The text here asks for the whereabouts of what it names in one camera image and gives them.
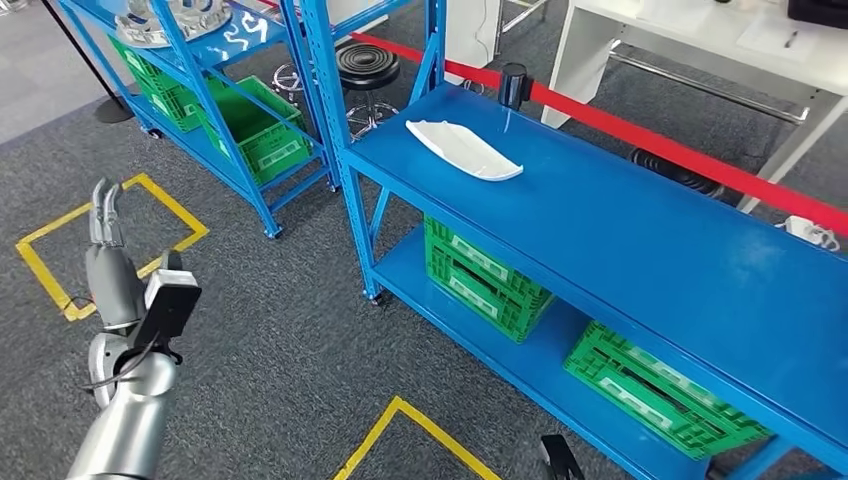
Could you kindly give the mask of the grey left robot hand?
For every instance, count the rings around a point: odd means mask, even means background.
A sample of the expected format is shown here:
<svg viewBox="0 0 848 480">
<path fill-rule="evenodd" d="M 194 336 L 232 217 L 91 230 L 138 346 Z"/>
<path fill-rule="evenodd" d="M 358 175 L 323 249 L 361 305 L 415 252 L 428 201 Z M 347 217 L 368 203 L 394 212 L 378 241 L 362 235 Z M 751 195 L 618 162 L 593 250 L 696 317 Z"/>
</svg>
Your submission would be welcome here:
<svg viewBox="0 0 848 480">
<path fill-rule="evenodd" d="M 163 332 L 175 336 L 200 289 L 189 272 L 170 267 L 156 270 L 149 284 L 138 277 L 119 222 L 117 199 L 122 193 L 122 186 L 107 178 L 92 191 L 91 246 L 85 256 L 91 299 L 108 332 L 135 327 L 147 336 Z"/>
</svg>

